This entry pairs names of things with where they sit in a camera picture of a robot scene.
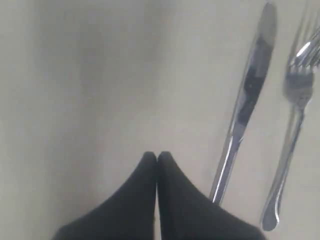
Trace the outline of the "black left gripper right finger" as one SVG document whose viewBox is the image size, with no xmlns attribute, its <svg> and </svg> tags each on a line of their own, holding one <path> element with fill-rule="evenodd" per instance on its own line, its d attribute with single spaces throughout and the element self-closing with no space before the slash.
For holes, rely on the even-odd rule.
<svg viewBox="0 0 320 240">
<path fill-rule="evenodd" d="M 254 225 L 212 203 L 186 177 L 172 154 L 157 159 L 157 190 L 163 240 L 264 240 Z"/>
</svg>

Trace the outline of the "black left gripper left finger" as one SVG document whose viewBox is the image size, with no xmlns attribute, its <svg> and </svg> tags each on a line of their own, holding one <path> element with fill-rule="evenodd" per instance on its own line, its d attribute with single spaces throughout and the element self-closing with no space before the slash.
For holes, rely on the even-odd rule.
<svg viewBox="0 0 320 240">
<path fill-rule="evenodd" d="M 142 155 L 125 183 L 106 201 L 60 227 L 54 240 L 152 240 L 157 158 Z"/>
</svg>

